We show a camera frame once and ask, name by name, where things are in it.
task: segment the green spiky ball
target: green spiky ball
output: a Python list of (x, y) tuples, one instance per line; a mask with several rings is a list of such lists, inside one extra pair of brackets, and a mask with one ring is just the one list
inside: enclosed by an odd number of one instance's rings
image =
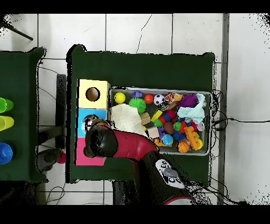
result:
[(173, 128), (174, 128), (174, 130), (176, 130), (177, 132), (180, 131), (180, 129), (181, 129), (181, 123), (180, 123), (180, 122), (175, 122), (175, 123), (173, 124)]
[(162, 122), (159, 119), (156, 119), (153, 123), (156, 127), (162, 127)]
[(138, 109), (138, 113), (142, 114), (146, 111), (146, 102), (141, 98), (133, 98), (129, 101), (129, 106)]

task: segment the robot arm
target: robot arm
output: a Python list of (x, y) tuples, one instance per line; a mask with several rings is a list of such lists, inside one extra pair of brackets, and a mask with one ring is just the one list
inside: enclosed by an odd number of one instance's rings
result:
[(86, 133), (85, 144), (84, 153), (88, 157), (122, 157), (134, 162), (139, 203), (194, 203), (177, 171), (146, 137), (112, 130), (107, 122), (95, 119)]

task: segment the shape sorter box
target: shape sorter box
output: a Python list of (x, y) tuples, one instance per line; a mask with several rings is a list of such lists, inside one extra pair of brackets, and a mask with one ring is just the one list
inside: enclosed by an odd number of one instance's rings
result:
[[(98, 80), (78, 80), (77, 85), (79, 91), (77, 92), (78, 113), (76, 113), (76, 136), (74, 148), (74, 165), (82, 166), (103, 166), (105, 158), (94, 157), (88, 158), (83, 154), (85, 147), (85, 132), (83, 120), (87, 115), (97, 115), (101, 119), (107, 119), (108, 113), (108, 91), (110, 84), (106, 81)], [(87, 90), (89, 88), (96, 88), (99, 97), (96, 101), (88, 100)]]
[[(110, 86), (107, 81), (78, 79), (77, 87), (79, 91), (77, 97), (79, 99), (79, 108), (107, 109)], [(90, 101), (87, 98), (87, 92), (91, 88), (95, 88), (98, 92), (98, 99), (95, 101)]]

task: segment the green cup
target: green cup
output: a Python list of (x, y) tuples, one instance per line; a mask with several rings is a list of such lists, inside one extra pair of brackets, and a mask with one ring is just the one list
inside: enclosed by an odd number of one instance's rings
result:
[(0, 116), (0, 131), (8, 129), (14, 125), (12, 117)]
[(0, 113), (11, 110), (14, 107), (14, 103), (8, 99), (0, 98)]

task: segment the soccer ball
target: soccer ball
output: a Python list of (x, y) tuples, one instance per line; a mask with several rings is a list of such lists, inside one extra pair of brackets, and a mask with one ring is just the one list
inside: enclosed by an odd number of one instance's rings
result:
[(159, 104), (161, 104), (164, 101), (165, 101), (165, 97), (163, 95), (160, 95), (160, 94), (155, 95), (155, 97), (154, 97), (154, 104), (155, 105), (158, 106)]

